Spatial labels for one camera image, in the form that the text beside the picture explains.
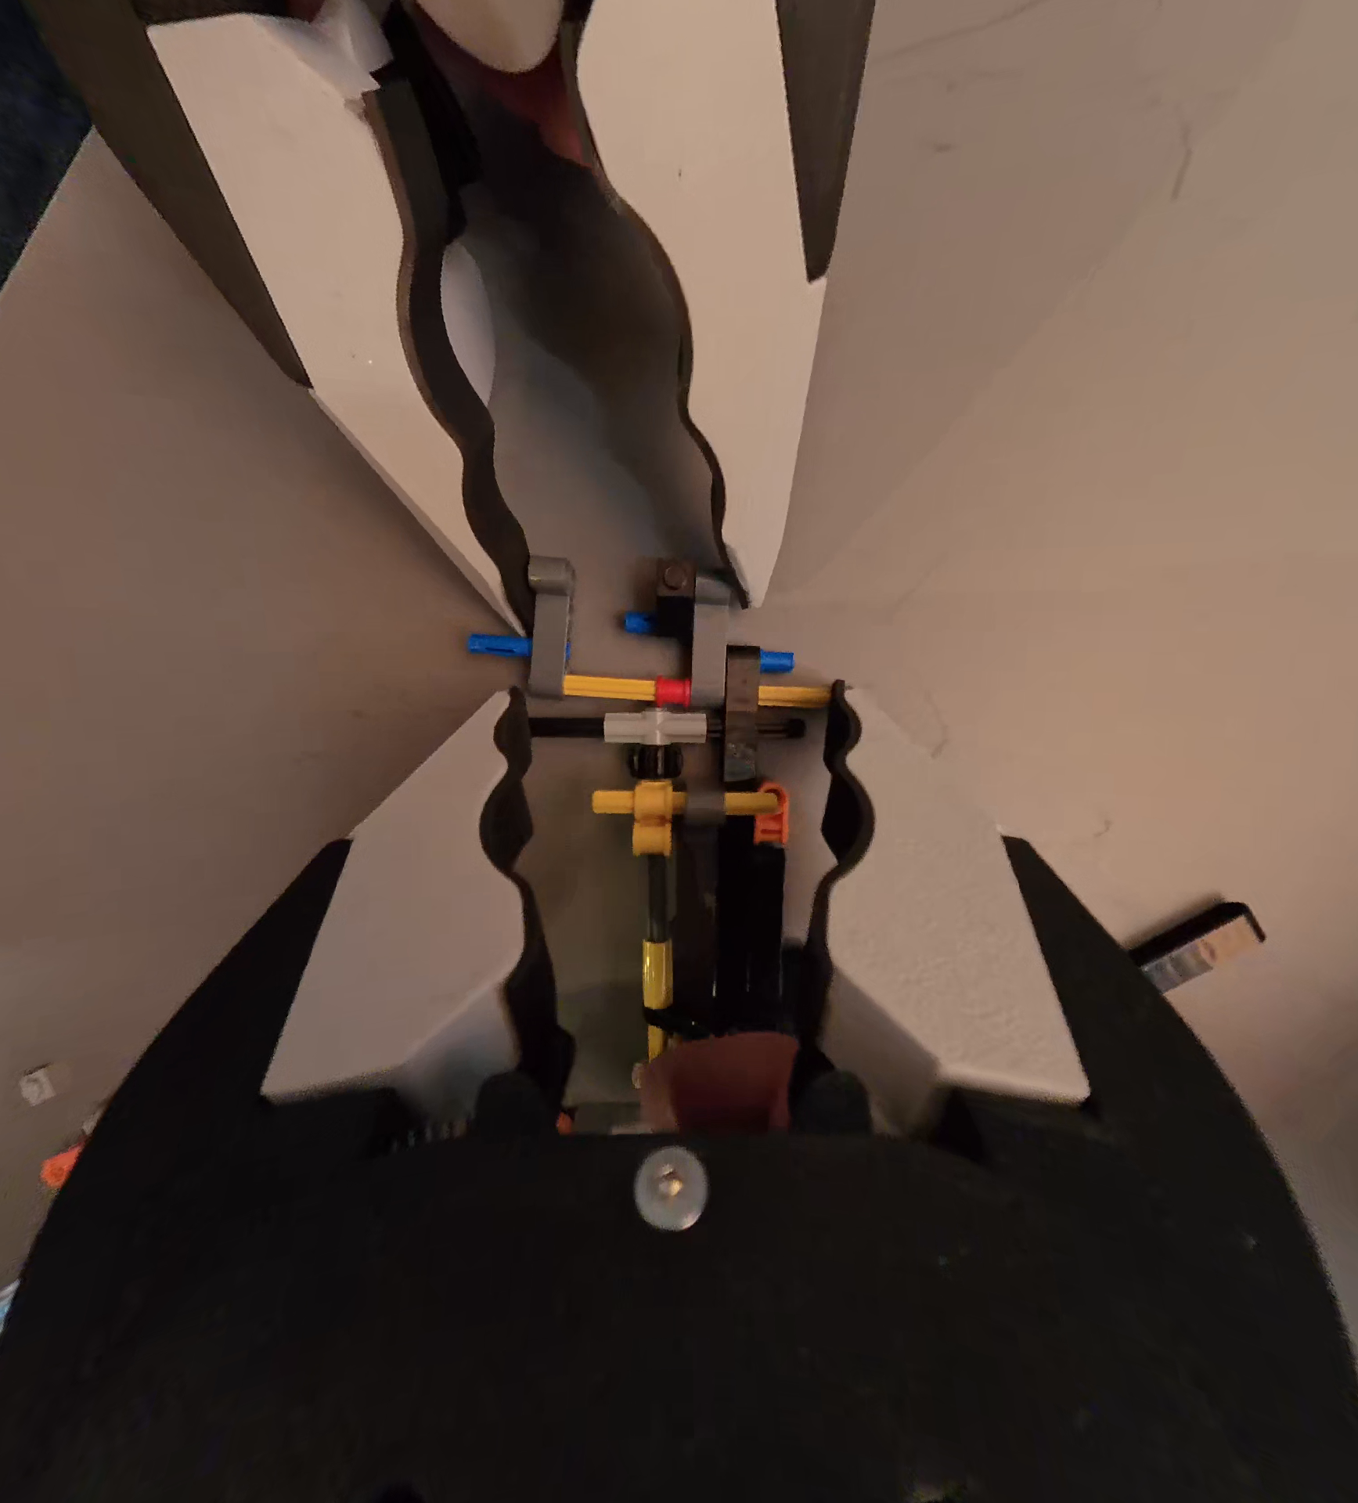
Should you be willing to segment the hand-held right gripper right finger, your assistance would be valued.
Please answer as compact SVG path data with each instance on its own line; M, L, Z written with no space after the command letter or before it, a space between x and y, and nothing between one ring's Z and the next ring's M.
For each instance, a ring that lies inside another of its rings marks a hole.
M865 689L838 686L830 715L822 1054L877 1112L935 1112L955 1088L1081 1105L1088 1080L999 830Z

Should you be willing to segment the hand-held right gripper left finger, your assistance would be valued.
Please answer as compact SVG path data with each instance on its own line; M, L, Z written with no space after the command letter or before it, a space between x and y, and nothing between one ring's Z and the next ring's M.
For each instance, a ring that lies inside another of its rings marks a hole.
M524 695L494 692L355 827L269 1099L387 1087L409 1105L472 1105L484 1080L517 1069L563 1102L575 1046L517 872L531 759Z

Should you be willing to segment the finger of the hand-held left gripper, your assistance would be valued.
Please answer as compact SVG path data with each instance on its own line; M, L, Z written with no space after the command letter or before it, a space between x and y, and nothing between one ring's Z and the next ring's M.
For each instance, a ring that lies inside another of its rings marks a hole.
M317 405L513 626L530 551L500 495L495 340L463 241L456 102L400 9L148 25Z
M677 410L741 598L768 590L824 282L805 272L774 3L596 2L575 99L603 183L680 305Z

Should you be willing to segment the multicolour lego technic assembly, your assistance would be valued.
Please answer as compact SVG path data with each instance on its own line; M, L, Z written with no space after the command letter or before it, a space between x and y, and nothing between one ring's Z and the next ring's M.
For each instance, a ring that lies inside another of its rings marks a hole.
M599 714L536 717L538 739L619 750L624 783L589 797L621 820L641 872L639 1005L647 1068L685 1043L744 1029L790 1033L783 936L790 794L763 766L763 742L802 739L805 712L829 708L822 686L785 681L793 658L729 640L732 590L688 560L668 560L653 607L624 628L686 651L675 676L578 673L563 700Z

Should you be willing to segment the grey lego liftarm with pin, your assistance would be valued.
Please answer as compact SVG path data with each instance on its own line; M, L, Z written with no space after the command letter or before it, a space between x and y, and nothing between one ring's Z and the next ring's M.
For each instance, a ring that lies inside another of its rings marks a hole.
M525 636L472 632L464 648L477 658L517 662L527 667L527 692L536 700L560 700L566 694L572 636L575 571L566 557L535 554L527 568L533 593L533 626Z

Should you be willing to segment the long black lego beam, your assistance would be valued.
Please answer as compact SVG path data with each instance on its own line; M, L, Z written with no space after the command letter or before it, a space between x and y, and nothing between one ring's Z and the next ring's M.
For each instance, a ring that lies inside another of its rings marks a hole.
M1156 932L1151 932L1142 936L1138 941L1126 946L1124 953L1134 964L1134 960L1132 960L1134 949L1145 947L1149 944L1162 946L1165 939L1171 939L1171 938L1176 938L1181 941L1184 938L1223 927L1226 924L1231 924L1232 921L1242 921L1251 925L1251 928L1256 930L1264 938L1264 942L1265 942L1265 932L1246 903L1242 903L1237 900L1217 900L1198 911L1190 911L1188 914L1171 922L1165 928L1162 927Z

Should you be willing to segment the person's left hand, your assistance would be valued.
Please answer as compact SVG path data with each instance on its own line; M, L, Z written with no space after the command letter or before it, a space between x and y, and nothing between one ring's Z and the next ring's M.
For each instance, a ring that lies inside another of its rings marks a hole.
M580 133L574 97L556 47L535 67L505 77L503 102L513 114L536 130L547 150L592 174L594 157Z

